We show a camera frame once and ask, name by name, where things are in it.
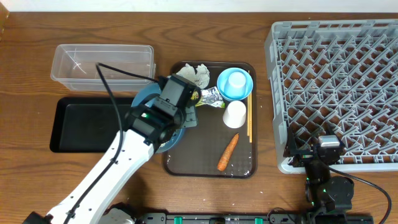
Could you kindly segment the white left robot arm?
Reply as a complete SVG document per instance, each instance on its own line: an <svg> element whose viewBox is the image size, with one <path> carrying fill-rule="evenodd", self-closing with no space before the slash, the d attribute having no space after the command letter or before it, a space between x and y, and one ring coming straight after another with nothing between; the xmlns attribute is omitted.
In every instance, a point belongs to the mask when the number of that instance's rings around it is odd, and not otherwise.
<svg viewBox="0 0 398 224"><path fill-rule="evenodd" d="M154 145L134 131L118 131L104 156L46 216L32 212L29 223L98 223L127 180L154 154Z"/></svg>

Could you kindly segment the yellow silver snack wrapper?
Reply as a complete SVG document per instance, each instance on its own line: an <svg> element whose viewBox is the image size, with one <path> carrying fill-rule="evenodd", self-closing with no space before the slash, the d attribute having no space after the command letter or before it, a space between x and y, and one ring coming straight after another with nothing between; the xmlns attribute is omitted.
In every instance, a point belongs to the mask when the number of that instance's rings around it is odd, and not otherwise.
<svg viewBox="0 0 398 224"><path fill-rule="evenodd" d="M216 86L209 89L201 90L200 93L194 91L191 100L196 102L196 107L203 105L208 105L215 108L225 107L223 97L221 96L221 93Z"/></svg>

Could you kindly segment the white paper napkin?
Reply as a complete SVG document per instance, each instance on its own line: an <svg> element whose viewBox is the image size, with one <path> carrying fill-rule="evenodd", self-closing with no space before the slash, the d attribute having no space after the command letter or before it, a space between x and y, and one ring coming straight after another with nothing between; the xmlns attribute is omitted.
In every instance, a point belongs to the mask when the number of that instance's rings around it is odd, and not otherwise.
<svg viewBox="0 0 398 224"><path fill-rule="evenodd" d="M210 71L204 64L195 67L186 63L185 66L177 72L177 75L193 82L201 89L205 89L210 82Z"/></svg>

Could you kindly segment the dark blue plate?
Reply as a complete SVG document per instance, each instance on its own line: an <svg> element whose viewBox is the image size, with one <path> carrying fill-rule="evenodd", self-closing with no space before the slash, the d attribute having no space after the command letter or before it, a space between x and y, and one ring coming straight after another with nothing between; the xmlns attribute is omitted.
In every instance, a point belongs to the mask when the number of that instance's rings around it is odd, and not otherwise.
<svg viewBox="0 0 398 224"><path fill-rule="evenodd" d="M157 83L151 83L138 92L132 101L131 107L135 107L140 104L145 104L146 106L151 107L154 103L155 97L159 96L161 92L160 86ZM159 146L156 153L163 153L171 150L181 141L184 134L185 128L177 129L169 141Z"/></svg>

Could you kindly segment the orange carrot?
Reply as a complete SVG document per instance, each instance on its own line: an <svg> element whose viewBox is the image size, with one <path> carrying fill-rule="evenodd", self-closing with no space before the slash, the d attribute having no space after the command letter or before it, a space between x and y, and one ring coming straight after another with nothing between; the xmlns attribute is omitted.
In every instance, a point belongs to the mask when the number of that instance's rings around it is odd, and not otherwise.
<svg viewBox="0 0 398 224"><path fill-rule="evenodd" d="M227 166L228 162L231 158L231 155L239 141L239 134L235 134L233 138L230 140L229 144L227 145L226 149L224 150L222 156L220 157L220 160L218 161L217 169L219 171L224 171Z"/></svg>

